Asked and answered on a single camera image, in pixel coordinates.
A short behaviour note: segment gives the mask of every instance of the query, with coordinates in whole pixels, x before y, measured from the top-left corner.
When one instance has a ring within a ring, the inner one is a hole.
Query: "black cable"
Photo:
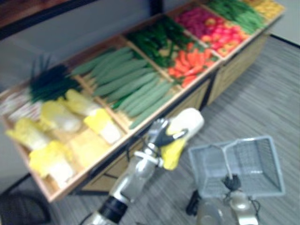
[[[257,200],[251,200],[251,203],[252,203],[253,207],[255,208],[255,215],[259,221],[260,220],[259,219],[259,211],[261,209],[261,204]]]

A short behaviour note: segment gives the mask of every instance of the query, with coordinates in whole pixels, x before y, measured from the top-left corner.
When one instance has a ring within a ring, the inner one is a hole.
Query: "black base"
[[[198,194],[198,191],[196,190],[196,191],[193,192],[192,197],[189,200],[189,203],[186,207],[186,213],[189,216],[196,216],[197,215],[199,200],[200,200],[200,196]]]

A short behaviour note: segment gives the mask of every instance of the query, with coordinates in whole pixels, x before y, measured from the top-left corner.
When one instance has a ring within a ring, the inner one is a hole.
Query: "gray wall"
[[[172,9],[187,0],[166,0]],[[29,78],[39,55],[64,60],[150,16],[147,0],[100,0],[35,25],[0,42],[0,91]],[[0,126],[0,192],[27,173]]]
[[[273,28],[273,34],[300,45],[300,0],[276,0],[287,9]]]

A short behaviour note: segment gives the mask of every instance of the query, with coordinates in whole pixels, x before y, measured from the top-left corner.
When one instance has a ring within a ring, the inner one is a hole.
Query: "red radish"
[[[223,35],[229,35],[229,34],[231,34],[231,30],[225,28],[225,29],[222,30],[222,34],[223,34]]]
[[[236,32],[239,32],[240,31],[240,26],[234,25],[231,29],[233,29]]]
[[[231,37],[232,37],[232,39],[236,39],[236,40],[240,40],[241,39],[240,35],[237,34],[237,33],[232,34]]]
[[[223,34],[223,29],[222,28],[216,28],[214,30],[214,34]]]
[[[217,50],[218,48],[220,48],[220,44],[215,42],[215,43],[212,43],[211,44],[211,48],[214,49],[214,50]]]
[[[222,36],[222,37],[219,39],[218,42],[219,42],[221,45],[224,45],[224,44],[226,44],[229,40],[230,40],[230,37],[224,35],[224,36]]]
[[[216,18],[217,24],[223,24],[224,20],[221,17]]]
[[[217,33],[213,33],[211,37],[213,41],[218,41],[221,38],[221,35]]]

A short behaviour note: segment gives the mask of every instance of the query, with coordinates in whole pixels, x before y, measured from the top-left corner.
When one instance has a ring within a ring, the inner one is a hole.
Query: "cabinet door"
[[[167,117],[173,117],[178,115],[185,108],[193,107],[199,109],[203,98],[205,96],[206,90],[208,88],[210,81],[207,80],[199,88],[197,88],[193,93],[191,93],[184,101],[178,104],[168,115]]]
[[[253,41],[253,43],[219,69],[211,89],[208,105],[225,91],[242,73],[244,73],[252,63],[254,63],[268,36],[267,33],[261,34]]]

